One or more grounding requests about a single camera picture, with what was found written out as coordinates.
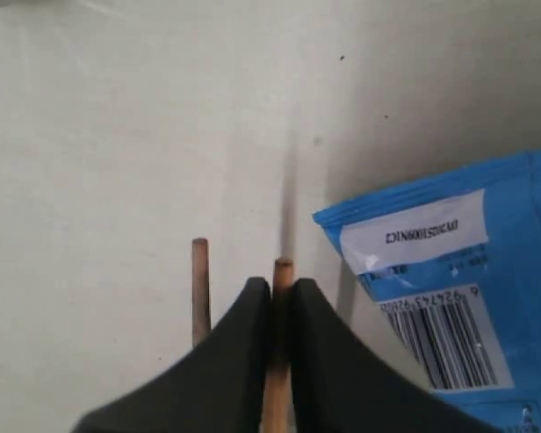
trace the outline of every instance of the blue plastic bag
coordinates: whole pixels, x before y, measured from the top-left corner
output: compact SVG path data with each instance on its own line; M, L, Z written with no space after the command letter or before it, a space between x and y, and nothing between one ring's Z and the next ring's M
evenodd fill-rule
M541 151L314 218L442 399L504 431L541 431Z

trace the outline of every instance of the wooden stick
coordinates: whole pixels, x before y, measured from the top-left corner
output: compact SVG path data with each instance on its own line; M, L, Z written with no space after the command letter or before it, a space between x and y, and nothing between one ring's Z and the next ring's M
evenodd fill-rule
M210 332L210 288L208 280L208 241L192 241L192 345Z
M287 356L287 321L289 294L294 266L290 259L274 263L271 308L271 354L267 367L262 412L264 433L286 433L289 428L289 359Z

